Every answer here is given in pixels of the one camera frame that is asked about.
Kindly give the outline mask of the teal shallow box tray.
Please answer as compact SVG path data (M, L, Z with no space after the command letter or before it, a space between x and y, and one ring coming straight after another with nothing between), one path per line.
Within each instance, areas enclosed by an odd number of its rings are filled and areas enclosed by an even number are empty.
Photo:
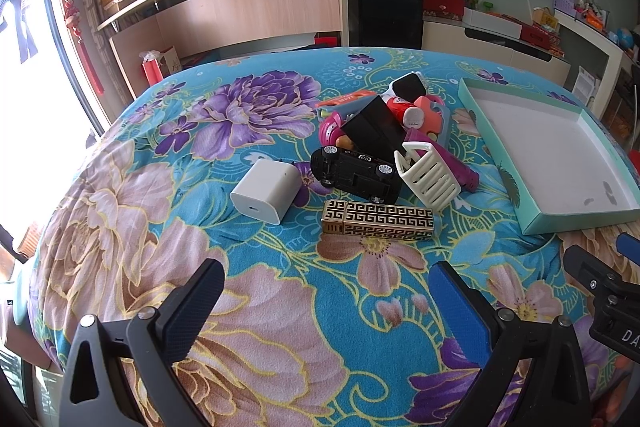
M523 234L639 219L634 168L587 109L475 79L460 81L459 98L498 168Z

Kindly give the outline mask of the floral blue tablecloth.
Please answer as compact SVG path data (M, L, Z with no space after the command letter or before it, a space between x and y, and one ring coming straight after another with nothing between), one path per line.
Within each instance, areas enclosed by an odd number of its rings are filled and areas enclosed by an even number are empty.
M320 101L382 92L408 72L451 110L451 153L480 175L436 219L434 239L326 235L334 191L311 173ZM476 376L427 288L440 260L524 320L575 324L592 423L611 425L634 391L631 361L589 334L593 300L567 280L579 245L628 282L620 227L525 235L498 168L458 97L463 79L570 101L511 67L425 51L339 48L196 66L146 90L98 142L43 232L30 283L32 335L64 367L79 319L159 305L205 258L224 293L175 371L215 426L436 426ZM242 215L230 194L260 158L302 178L280 223Z

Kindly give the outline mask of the pink pup toy figure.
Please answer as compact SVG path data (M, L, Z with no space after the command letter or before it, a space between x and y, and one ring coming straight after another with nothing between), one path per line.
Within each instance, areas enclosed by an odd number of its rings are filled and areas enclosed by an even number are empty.
M336 146L345 150L355 150L352 140L342 130L342 117L339 113L331 113L319 128L319 141L321 146Z

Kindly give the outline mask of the gold patterned lighter box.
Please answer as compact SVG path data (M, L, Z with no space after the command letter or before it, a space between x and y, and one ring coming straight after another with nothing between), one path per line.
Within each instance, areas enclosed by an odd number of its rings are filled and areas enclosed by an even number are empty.
M420 207L383 205L329 199L323 205L322 232L422 241L434 233L431 210Z

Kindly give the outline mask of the red gift bag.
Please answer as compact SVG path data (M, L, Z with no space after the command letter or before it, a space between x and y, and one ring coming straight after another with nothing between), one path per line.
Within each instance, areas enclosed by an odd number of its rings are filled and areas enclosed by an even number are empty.
M165 78L182 71L180 58L172 46L165 51L149 50L139 54L143 74L149 86L160 83Z

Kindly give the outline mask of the wooden desk with shelf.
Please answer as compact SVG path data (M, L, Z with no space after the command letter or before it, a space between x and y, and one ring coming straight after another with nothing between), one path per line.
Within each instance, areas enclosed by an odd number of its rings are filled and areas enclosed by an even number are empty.
M163 0L137 0L99 26L115 33L110 45L134 98L149 88L140 54L176 50L191 56L236 44L337 32L349 45L348 0L184 0L122 29L119 21Z

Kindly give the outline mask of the red hanging ornament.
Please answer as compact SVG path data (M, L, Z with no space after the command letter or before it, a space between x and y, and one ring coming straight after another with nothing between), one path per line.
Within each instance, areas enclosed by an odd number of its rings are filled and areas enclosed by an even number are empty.
M80 28L80 11L76 6L74 0L61 0L61 3L64 13L65 26L72 37L75 39L75 46L79 61L89 80L90 86L96 95L104 95L103 84L99 80L98 74L96 73L96 70L91 63L84 43L84 38L82 38L82 31Z

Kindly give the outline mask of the white side desk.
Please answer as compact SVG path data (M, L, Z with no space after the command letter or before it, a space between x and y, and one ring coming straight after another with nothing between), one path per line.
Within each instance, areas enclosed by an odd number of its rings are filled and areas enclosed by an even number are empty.
M570 64L564 87L568 90L573 89L579 67L600 78L600 87L589 107L594 115L602 118L612 100L620 76L631 77L631 59L617 44L612 43L599 31L561 11L555 10L554 16L560 24L559 35L564 61Z

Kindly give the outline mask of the orange blue carrot knife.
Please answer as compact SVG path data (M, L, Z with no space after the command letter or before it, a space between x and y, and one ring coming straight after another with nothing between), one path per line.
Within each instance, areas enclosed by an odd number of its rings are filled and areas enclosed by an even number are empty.
M337 113L341 121L348 121L350 117L355 116L377 96L373 91L359 90L318 102L314 111L319 118L326 118Z

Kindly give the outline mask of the white smartwatch black screen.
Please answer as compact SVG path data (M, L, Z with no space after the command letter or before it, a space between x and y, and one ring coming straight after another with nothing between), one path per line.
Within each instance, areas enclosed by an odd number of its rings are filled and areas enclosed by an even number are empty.
M420 72L408 72L390 83L393 94L413 104L418 98L426 95L426 88Z

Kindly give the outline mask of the black toy car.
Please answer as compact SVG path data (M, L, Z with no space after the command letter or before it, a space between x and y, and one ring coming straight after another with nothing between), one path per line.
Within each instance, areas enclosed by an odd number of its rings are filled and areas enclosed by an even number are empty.
M375 204L394 205L401 179L394 166L369 155L326 145L310 158L314 177L326 188L335 188Z

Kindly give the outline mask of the white USB wall charger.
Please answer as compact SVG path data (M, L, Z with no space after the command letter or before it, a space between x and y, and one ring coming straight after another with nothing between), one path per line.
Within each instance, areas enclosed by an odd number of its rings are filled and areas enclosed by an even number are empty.
M301 187L302 178L296 167L260 158L235 185L230 198L242 215L280 225Z

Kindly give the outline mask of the red gift box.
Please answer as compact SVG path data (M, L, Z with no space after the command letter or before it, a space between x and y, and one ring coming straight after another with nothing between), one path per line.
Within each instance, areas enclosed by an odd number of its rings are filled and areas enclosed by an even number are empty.
M430 17L462 20L464 10L464 0L423 0L423 13Z

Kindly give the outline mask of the purple lighter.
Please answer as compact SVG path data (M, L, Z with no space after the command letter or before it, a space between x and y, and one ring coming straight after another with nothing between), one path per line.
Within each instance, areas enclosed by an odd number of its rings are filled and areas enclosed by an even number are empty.
M445 147L442 147L418 129L410 129L406 134L406 140L409 142L425 142L433 145L440 157L446 162L463 190L472 193L477 190L478 184L480 184L480 175L467 165L463 164L463 162L456 156L449 153Z

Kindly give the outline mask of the pink blue foam toy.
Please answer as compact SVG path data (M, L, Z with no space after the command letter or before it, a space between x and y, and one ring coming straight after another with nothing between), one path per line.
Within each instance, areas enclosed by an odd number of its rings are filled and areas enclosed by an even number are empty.
M424 116L420 131L431 139L438 139L444 130L444 101L437 95L427 94L419 96L413 105L421 109Z

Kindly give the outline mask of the white flat box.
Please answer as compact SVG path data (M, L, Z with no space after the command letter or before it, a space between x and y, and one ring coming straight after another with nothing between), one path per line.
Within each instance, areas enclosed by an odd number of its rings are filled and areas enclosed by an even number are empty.
M470 27L492 31L508 38L518 39L521 37L522 25L499 15L465 8L462 22Z

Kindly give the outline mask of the cream TV stand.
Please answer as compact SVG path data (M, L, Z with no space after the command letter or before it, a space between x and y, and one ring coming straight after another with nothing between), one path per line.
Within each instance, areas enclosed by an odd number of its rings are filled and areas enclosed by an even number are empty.
M453 20L424 20L422 49L511 66L532 72L561 87L570 75L570 64L547 50Z

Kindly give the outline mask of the red stain remover bottle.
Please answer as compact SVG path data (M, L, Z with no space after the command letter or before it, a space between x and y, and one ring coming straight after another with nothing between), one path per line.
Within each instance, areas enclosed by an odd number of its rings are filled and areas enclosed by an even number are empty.
M423 126L425 116L418 106L397 95L385 95L383 101L402 127L420 129Z

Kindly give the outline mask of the white plastic clip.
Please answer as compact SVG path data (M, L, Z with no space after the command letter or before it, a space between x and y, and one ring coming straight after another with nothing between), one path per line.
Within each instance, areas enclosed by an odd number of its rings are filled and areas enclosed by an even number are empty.
M454 173L433 144L406 141L402 147L405 154L394 152L398 176L427 209L442 212L461 192Z

